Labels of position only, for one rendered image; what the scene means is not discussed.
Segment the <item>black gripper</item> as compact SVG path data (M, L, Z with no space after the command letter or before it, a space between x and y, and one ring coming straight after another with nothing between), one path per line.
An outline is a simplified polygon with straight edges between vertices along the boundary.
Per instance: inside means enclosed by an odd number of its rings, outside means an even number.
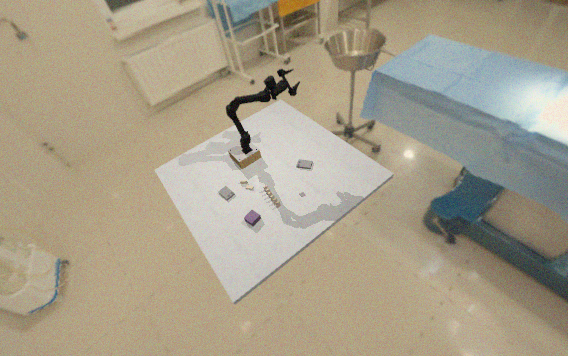
M282 77L283 80L282 80L281 82L279 82L278 84L276 84L276 85L281 89L281 92L284 91L286 88L288 88L288 89L289 89L288 92L289 92L289 94L292 95L292 96L294 96L294 95L297 94L297 93L296 93L296 92L297 92L297 87L298 87L300 81L297 82L293 87L291 87L290 84L288 83L288 81L286 80L285 75L289 74L289 73L292 72L293 70L294 70L294 69L289 70L289 71L285 71L285 70L283 70L283 69L278 70L278 71L277 71L277 74L278 74L279 77Z

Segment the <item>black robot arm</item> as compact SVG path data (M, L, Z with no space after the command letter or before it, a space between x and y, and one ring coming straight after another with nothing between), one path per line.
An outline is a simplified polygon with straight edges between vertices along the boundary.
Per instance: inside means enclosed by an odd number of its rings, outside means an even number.
M280 80L279 82L281 82L282 80ZM278 83L279 83L278 82ZM238 129L240 135L241 135L241 139L240 139L240 144L242 147L242 152L244 152L245 154L249 153L250 151L252 151L252 149L249 146L250 143L250 134L248 133L248 131L245 131L236 115L236 111L239 107L240 104L243 103L249 103L249 102L255 102L255 101L260 101L260 102L269 102L271 99L270 94L272 95L272 99L277 100L276 96L278 94L281 93L281 89L276 85L278 83L276 83L276 81L274 80L273 76L269 76L265 79L264 83L266 84L266 87L264 90L256 93L256 94L251 94L251 95L245 95L245 96L236 96L227 106L226 106L226 114L228 115L228 117L230 119L233 120L236 128Z

